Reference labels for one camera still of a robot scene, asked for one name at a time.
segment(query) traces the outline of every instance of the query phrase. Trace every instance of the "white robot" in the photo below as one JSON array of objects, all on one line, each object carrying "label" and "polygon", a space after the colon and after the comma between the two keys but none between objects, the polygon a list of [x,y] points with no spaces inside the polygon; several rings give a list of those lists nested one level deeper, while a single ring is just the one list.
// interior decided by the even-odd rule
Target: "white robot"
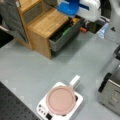
[{"label": "white robot", "polygon": [[105,38],[120,44],[120,0],[110,0],[112,11]]},{"label": "white robot", "polygon": [[95,22],[101,16],[99,0],[58,0],[58,4],[57,10],[70,17],[78,15]]}]

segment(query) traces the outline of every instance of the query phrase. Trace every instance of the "shelf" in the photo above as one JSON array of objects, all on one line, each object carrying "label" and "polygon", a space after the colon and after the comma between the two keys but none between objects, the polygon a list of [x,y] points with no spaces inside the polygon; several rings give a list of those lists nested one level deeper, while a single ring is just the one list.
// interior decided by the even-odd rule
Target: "shelf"
[{"label": "shelf", "polygon": [[32,6],[40,2],[40,0],[20,0],[21,4],[21,12],[26,12],[28,9],[30,9]]},{"label": "shelf", "polygon": [[28,29],[41,35],[44,38],[51,37],[69,18],[55,9],[49,10],[42,17],[38,18],[28,26]]}]

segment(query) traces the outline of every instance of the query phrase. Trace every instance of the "table surface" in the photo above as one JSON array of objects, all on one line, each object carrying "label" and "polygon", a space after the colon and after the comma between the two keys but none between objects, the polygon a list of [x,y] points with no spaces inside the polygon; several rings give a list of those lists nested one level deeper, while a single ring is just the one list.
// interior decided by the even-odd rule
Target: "table surface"
[{"label": "table surface", "polygon": [[98,88],[119,61],[113,57],[117,45],[90,32],[77,35],[59,55],[49,60],[12,41],[0,49],[0,79],[36,115],[36,106],[56,82],[69,84],[81,76],[76,89],[84,102],[75,120],[119,120],[98,102]]}]

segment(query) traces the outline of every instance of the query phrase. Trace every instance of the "wooden drawer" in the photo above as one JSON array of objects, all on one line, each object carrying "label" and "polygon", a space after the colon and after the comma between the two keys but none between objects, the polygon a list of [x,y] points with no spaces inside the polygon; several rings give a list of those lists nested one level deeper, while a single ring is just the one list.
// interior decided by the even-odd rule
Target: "wooden drawer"
[{"label": "wooden drawer", "polygon": [[32,20],[42,15],[43,12],[44,11],[43,11],[42,2],[39,2],[38,4],[30,8],[28,11],[23,13],[23,18],[25,23],[26,24],[30,23]]}]

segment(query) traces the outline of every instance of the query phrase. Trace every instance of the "wooden cabinet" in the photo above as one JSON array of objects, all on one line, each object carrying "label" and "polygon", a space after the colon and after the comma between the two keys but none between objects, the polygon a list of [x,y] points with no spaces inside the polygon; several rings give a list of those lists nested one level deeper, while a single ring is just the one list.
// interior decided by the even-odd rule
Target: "wooden cabinet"
[{"label": "wooden cabinet", "polygon": [[55,9],[51,9],[31,23],[28,26],[28,33],[33,48],[44,56],[51,58],[49,38],[67,21],[68,17]]},{"label": "wooden cabinet", "polygon": [[62,35],[57,42],[54,42],[51,38],[69,22],[69,18],[48,6],[44,0],[17,0],[16,4],[28,43],[16,40],[49,59],[52,58],[51,50],[57,51],[76,31],[79,31],[80,24],[76,24],[67,34],[65,31],[64,36]]}]

